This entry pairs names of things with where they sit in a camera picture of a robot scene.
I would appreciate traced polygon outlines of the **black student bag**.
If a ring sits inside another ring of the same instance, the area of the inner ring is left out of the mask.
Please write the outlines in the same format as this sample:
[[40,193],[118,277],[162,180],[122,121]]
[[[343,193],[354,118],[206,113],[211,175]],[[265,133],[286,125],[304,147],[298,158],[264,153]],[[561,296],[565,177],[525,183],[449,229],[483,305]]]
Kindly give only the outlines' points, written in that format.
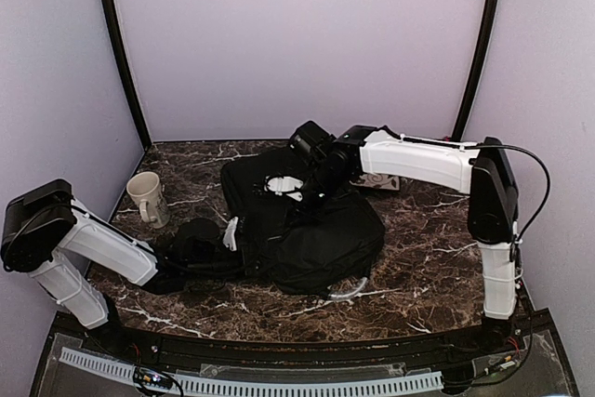
[[231,218],[253,245],[258,269],[286,294],[346,291],[366,276],[384,245],[385,227],[373,207],[354,189],[311,215],[299,215],[296,201],[258,192],[267,176],[302,181],[313,171],[289,148],[273,149],[227,163],[221,187]]

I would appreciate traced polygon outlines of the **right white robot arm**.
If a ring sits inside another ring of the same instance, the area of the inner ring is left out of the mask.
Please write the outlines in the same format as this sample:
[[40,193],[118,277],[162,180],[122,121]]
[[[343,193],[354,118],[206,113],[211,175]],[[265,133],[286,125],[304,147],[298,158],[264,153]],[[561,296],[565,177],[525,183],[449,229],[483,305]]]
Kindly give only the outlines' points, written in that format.
[[483,314],[491,320],[474,335],[474,345],[493,354],[509,341],[507,320],[516,307],[520,279],[519,188],[499,139],[450,142],[397,134],[387,126],[353,126],[333,137],[313,121],[300,126],[290,149],[314,165],[293,191],[302,212],[321,207],[347,181],[385,175],[440,185],[469,198],[468,231],[483,263]]

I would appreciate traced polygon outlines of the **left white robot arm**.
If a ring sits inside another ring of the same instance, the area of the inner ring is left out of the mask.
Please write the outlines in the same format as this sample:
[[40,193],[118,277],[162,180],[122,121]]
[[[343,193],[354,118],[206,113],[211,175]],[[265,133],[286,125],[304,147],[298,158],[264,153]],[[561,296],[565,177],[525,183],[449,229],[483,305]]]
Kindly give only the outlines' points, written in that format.
[[251,268],[232,232],[215,245],[216,257],[186,263],[116,229],[73,196],[71,184],[52,180],[12,199],[6,207],[1,259],[8,272],[28,274],[72,313],[111,356],[131,348],[107,296],[95,289],[69,255],[99,264],[153,295],[168,295],[195,280],[231,279]]

